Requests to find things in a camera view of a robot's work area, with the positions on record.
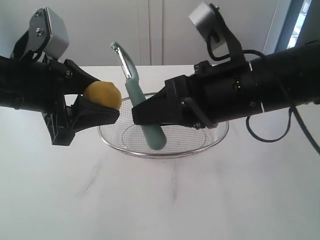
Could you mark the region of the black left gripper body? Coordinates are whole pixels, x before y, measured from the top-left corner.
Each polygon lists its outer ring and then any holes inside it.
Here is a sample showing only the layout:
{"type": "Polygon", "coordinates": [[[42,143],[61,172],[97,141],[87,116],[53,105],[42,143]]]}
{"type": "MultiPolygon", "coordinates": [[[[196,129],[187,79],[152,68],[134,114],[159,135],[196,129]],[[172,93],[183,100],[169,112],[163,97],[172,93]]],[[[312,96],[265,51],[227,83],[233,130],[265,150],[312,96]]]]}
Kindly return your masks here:
{"type": "Polygon", "coordinates": [[[75,133],[68,128],[64,80],[71,72],[56,60],[24,62],[0,58],[0,105],[40,112],[51,143],[69,146],[75,133]]]}

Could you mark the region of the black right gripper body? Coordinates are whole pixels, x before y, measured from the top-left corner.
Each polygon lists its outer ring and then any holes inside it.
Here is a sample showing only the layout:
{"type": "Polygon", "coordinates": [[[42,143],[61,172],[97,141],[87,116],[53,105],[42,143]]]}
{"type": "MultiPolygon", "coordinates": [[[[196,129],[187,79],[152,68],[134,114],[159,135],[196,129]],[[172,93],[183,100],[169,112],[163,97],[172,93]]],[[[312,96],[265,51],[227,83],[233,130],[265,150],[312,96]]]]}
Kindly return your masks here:
{"type": "Polygon", "coordinates": [[[200,122],[201,128],[263,112],[249,61],[215,66],[203,61],[193,74],[166,80],[164,89],[170,102],[181,104],[183,120],[200,122]]]}

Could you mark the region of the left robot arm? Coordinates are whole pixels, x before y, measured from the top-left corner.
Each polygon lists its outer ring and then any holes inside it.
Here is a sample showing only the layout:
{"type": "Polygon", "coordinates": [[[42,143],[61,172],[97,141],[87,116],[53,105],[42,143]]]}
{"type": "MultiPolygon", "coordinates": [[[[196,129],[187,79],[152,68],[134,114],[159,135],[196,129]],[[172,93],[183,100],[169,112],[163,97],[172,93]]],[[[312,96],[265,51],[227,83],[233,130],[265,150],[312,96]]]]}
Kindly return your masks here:
{"type": "Polygon", "coordinates": [[[69,146],[77,132],[118,120],[117,107],[84,97],[93,84],[103,81],[70,59],[43,63],[0,58],[0,105],[40,112],[53,145],[69,146]]]}

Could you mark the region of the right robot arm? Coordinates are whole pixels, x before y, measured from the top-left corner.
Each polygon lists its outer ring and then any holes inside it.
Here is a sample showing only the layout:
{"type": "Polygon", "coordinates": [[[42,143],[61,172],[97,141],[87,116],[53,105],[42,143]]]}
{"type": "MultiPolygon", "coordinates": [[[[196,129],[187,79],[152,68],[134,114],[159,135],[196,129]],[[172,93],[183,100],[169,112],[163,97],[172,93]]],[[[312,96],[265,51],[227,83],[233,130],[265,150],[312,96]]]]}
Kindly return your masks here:
{"type": "Polygon", "coordinates": [[[320,43],[240,64],[202,61],[192,75],[165,81],[151,98],[132,108],[136,125],[214,128],[218,123],[320,100],[320,43]]]}

